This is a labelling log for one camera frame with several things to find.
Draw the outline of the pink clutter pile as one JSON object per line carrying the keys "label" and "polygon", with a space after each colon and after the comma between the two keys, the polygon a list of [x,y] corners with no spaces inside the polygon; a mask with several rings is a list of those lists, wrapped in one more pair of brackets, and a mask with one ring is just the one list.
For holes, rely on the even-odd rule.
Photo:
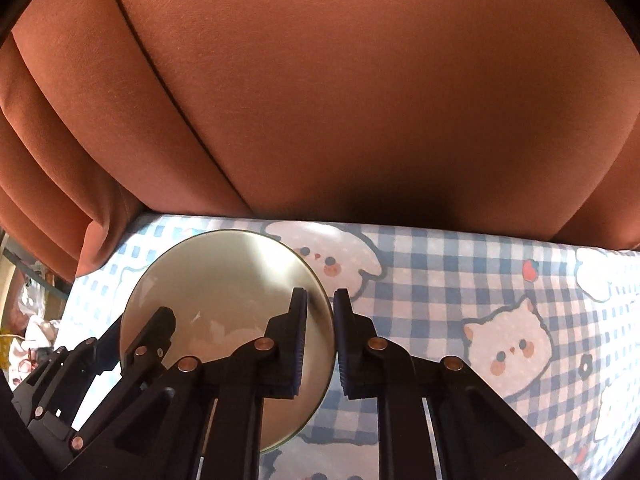
{"label": "pink clutter pile", "polygon": [[54,347],[67,294],[40,262],[1,258],[1,373],[14,390]]}

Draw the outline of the white bowl blue pattern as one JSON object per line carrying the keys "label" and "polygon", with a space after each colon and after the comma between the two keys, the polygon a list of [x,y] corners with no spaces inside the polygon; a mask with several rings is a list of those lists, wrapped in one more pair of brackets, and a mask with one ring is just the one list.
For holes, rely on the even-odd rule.
{"label": "white bowl blue pattern", "polygon": [[285,244],[248,231],[203,233],[177,244],[138,279],[122,315],[119,350],[126,352],[155,311],[174,312],[176,329],[163,366],[183,356],[202,362],[230,356],[288,310],[294,288],[308,294],[302,383],[293,400],[268,400],[262,450],[291,440],[318,410],[335,362],[333,314],[311,267]]}

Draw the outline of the orange curtain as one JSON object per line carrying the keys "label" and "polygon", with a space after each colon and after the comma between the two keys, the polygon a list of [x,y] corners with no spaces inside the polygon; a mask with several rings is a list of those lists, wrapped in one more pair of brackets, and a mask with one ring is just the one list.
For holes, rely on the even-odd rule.
{"label": "orange curtain", "polygon": [[143,211],[639,245],[639,0],[32,0],[1,224],[63,278]]}

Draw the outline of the blue checkered bear tablecloth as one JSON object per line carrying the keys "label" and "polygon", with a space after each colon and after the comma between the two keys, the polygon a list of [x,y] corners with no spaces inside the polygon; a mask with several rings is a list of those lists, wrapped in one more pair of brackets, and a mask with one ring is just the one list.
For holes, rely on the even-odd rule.
{"label": "blue checkered bear tablecloth", "polygon": [[639,256],[434,230],[152,216],[78,278],[58,344],[98,336],[146,268],[204,232],[247,230],[299,251],[333,292],[416,356],[460,356],[565,460],[601,479],[639,423]]}

